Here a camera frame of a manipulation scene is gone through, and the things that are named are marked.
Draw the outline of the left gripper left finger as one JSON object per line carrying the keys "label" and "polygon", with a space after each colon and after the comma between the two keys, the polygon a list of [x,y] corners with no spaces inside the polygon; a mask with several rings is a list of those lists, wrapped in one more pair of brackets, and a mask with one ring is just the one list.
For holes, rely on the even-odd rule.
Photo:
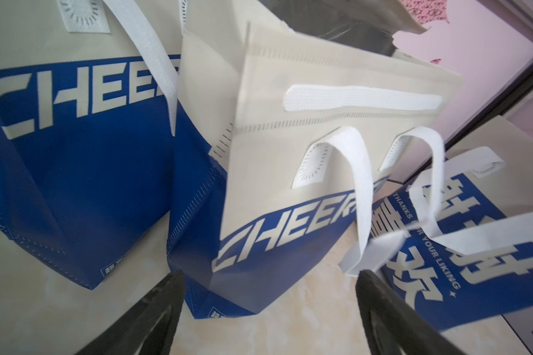
{"label": "left gripper left finger", "polygon": [[186,293],[182,272],[171,272],[79,354],[169,354]]}

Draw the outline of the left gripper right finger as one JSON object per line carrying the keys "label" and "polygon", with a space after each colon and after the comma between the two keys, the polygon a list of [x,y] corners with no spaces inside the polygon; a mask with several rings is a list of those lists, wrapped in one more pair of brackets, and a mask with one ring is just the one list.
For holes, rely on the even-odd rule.
{"label": "left gripper right finger", "polygon": [[376,273],[360,272],[355,291],[372,354],[463,353],[401,300]]}

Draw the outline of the takeout bag blue beige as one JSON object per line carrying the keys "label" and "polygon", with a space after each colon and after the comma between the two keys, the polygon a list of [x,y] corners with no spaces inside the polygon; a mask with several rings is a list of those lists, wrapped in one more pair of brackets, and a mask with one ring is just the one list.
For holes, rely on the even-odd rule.
{"label": "takeout bag blue beige", "polygon": [[350,226],[341,267],[377,269],[372,201],[463,84],[399,51],[401,1],[189,1],[167,261],[196,319],[255,315]]}
{"label": "takeout bag blue beige", "polygon": [[394,139],[386,167],[413,138],[431,148],[431,168],[375,201],[359,131],[328,137],[355,187],[358,239],[342,271],[383,272],[438,331],[533,306],[533,140],[496,118],[446,152],[435,130],[418,127]]}

